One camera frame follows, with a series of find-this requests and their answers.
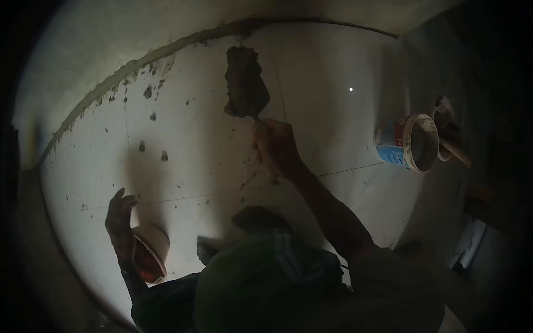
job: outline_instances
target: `person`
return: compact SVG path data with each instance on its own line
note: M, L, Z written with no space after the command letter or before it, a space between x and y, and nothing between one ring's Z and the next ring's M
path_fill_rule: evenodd
M325 238L348 262L352 289L342 283L336 255L307 246L261 207L233 217L248 236L230 248L206 256L199 244L206 264L200 273L148 288L133 262L135 196L123 197L120 189L106 228L141 332L439 330L444 304L428 273L373 243L356 215L303 163L290 124L257 120L253 148L272 176L289 180L303 196Z

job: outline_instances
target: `bucket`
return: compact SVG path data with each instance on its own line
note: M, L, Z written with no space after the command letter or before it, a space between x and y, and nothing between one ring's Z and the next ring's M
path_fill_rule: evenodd
M163 282L167 277L165 260L170 249L166 233L157 225L143 223L132 229L135 236L134 261L148 285Z
M426 173L437 159L439 136L433 119L422 113L378 127L374 145L385 163Z

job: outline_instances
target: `white wall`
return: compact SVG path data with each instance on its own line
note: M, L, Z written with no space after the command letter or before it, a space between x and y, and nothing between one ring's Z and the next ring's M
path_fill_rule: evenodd
M197 31L247 18L322 17L402 34L461 0L70 0L23 73L13 123L22 164L38 162L84 96L130 60Z

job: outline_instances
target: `hand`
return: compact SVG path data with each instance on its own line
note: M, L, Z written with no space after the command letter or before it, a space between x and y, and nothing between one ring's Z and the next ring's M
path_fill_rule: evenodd
M258 161L266 165L272 178L281 176L292 180L306 169L290 124L272 119L256 121L252 148L256 149Z
M132 208L137 204L135 196L125 196L124 188L118 190L109 202L106 229L119 260L130 260L135 255L135 237L130 227Z

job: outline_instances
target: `left hand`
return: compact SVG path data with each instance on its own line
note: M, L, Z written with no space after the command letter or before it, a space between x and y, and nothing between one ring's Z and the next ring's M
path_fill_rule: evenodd
M130 227L132 208L137 201L135 196L125 196L124 188L118 190L109 202L106 229L119 260L130 260L135 255L135 237Z

